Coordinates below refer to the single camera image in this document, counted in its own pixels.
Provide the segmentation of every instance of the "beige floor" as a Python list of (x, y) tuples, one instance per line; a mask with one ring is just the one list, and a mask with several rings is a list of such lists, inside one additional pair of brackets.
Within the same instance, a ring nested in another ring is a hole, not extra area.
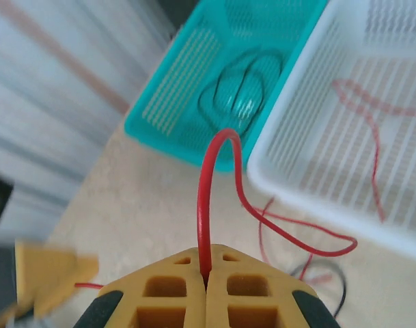
[[(194, 247), (198, 174), (194, 167), (127, 139), (120, 127), (50, 241), (98, 254), (100, 272), (95, 281), (102, 284)], [(264, 205), (267, 197), (247, 181), (246, 190), (252, 204)], [(216, 176), (212, 192), (212, 242), (260, 258), (257, 221), (241, 208), (233, 177)], [(279, 203), (273, 210), (305, 217)], [(343, 246), (314, 230), (285, 227), (317, 247)], [(306, 259), (304, 251), (272, 232), (265, 230), (264, 236), (277, 268), (289, 271)], [(347, 302), (339, 316), (343, 328), (416, 327), (416, 262), (362, 240), (357, 250), (337, 262), (348, 278)], [(322, 287), (317, 289), (333, 309), (339, 295), (331, 297)], [(56, 327), (72, 327), (95, 294), (82, 290), (60, 307), (53, 315)]]

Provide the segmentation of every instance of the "white basket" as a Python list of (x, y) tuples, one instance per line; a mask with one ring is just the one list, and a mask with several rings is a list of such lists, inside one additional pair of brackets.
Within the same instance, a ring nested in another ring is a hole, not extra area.
[(339, 101), (335, 79), (416, 108), (416, 0), (329, 2), (253, 149), (251, 182), (416, 258), (416, 118), (366, 106), (379, 127), (381, 223), (371, 180), (372, 129)]

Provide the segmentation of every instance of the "turquoise plastic basket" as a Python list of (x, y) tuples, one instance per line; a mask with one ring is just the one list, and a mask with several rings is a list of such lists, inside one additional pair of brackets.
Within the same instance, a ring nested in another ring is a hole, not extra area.
[[(327, 0), (204, 0), (129, 113), (128, 135), (195, 165), (234, 128), (244, 166)], [(233, 169), (224, 145), (216, 169)]]

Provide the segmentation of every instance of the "yellow plastic part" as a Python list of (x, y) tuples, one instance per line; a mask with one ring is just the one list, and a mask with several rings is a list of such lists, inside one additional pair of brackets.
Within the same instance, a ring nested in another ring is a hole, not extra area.
[(0, 314), (0, 327), (31, 308), (35, 318), (42, 318), (76, 291), (76, 282), (98, 272), (96, 256), (31, 243), (15, 244), (15, 262), (17, 302)]
[(198, 249), (188, 249), (102, 288), (122, 291), (106, 328), (309, 328), (292, 296), (316, 293), (235, 249), (212, 245), (207, 291)]

